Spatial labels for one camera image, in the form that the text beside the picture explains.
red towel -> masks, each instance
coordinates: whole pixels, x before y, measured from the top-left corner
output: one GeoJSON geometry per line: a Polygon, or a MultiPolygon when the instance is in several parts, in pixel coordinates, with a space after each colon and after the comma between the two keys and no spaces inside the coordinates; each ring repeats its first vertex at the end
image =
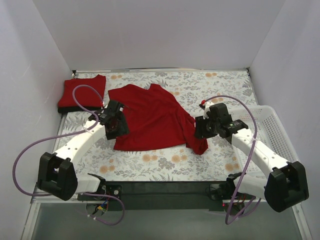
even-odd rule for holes
{"type": "MultiPolygon", "coordinates": [[[[104,98],[105,88],[106,88],[106,77],[97,75],[94,78],[74,78],[64,81],[64,91],[63,96],[58,102],[58,112],[68,113],[75,111],[82,111],[80,107],[76,104],[72,97],[72,91],[76,86],[79,85],[89,85],[98,91],[99,95],[104,98]]],[[[97,94],[88,87],[80,87],[75,92],[75,97],[78,102],[89,110],[101,109],[103,103],[97,94]]]]}
{"type": "Polygon", "coordinates": [[[146,151],[181,144],[200,155],[207,150],[207,140],[194,137],[195,119],[160,85],[151,84],[147,90],[129,84],[108,93],[110,99],[125,105],[130,131],[116,138],[115,150],[146,151]]]}

white plastic basket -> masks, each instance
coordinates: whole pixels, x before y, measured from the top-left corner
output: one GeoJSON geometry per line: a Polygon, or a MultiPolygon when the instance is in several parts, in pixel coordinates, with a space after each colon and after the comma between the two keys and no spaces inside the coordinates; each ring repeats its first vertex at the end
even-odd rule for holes
{"type": "MultiPolygon", "coordinates": [[[[290,162],[298,161],[298,156],[275,110],[270,106],[248,106],[256,121],[257,138],[281,157],[290,162]]],[[[244,107],[231,108],[229,113],[233,120],[240,119],[248,125],[252,133],[254,123],[244,107]]],[[[241,169],[244,168],[248,157],[238,148],[233,147],[241,169]]],[[[252,161],[247,174],[255,177],[264,177],[263,172],[252,161]]]]}

leaf pattern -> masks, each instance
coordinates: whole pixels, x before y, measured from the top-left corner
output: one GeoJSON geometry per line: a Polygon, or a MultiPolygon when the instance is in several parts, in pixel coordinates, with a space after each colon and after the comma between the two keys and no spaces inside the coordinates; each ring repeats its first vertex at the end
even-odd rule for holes
{"type": "MultiPolygon", "coordinates": [[[[172,93],[180,105],[192,116],[203,111],[198,107],[203,99],[215,95],[234,96],[247,105],[256,105],[254,92],[246,71],[194,72],[110,72],[106,76],[104,102],[109,101],[108,90],[133,84],[148,89],[159,84],[172,93]]],[[[79,78],[93,78],[97,73],[80,73],[79,78]]],[[[239,104],[231,99],[218,98],[229,108],[239,104]]],[[[62,133],[79,131],[90,116],[87,112],[70,112],[62,126],[62,133]]],[[[71,137],[58,139],[58,147],[71,137]]],[[[218,136],[208,139],[208,150],[196,155],[184,145],[150,151],[116,151],[115,140],[99,139],[76,166],[76,174],[97,174],[107,181],[213,181],[239,171],[235,152],[230,144],[218,136]]]]}

white wall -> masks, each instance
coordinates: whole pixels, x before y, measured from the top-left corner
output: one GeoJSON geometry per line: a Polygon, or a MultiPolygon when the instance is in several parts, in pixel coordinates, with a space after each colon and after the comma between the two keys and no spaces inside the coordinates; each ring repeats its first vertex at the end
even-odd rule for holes
{"type": "MultiPolygon", "coordinates": [[[[31,142],[57,134],[57,101],[71,72],[31,0],[0,0],[0,239],[18,240],[30,207],[29,196],[12,180],[13,162],[31,142]]],[[[28,151],[18,165],[18,181],[33,191],[43,152],[53,142],[28,151]]]]}
{"type": "Polygon", "coordinates": [[[320,239],[320,1],[286,0],[251,66],[261,105],[279,115],[306,168],[310,198],[302,203],[320,239]]]}
{"type": "Polygon", "coordinates": [[[71,69],[242,69],[284,0],[33,2],[71,69]]]}

gray floor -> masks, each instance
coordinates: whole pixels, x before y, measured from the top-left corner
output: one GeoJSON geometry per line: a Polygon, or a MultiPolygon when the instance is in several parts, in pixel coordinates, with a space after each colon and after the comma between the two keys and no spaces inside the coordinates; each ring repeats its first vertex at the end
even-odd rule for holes
{"type": "MultiPolygon", "coordinates": [[[[262,203],[248,217],[225,225],[223,216],[206,210],[127,211],[117,226],[106,226],[79,214],[81,203],[41,204],[33,240],[107,239],[107,240],[244,240],[302,239],[292,209],[282,213],[262,203]]],[[[120,212],[109,212],[106,220],[115,220],[120,212]]]]}

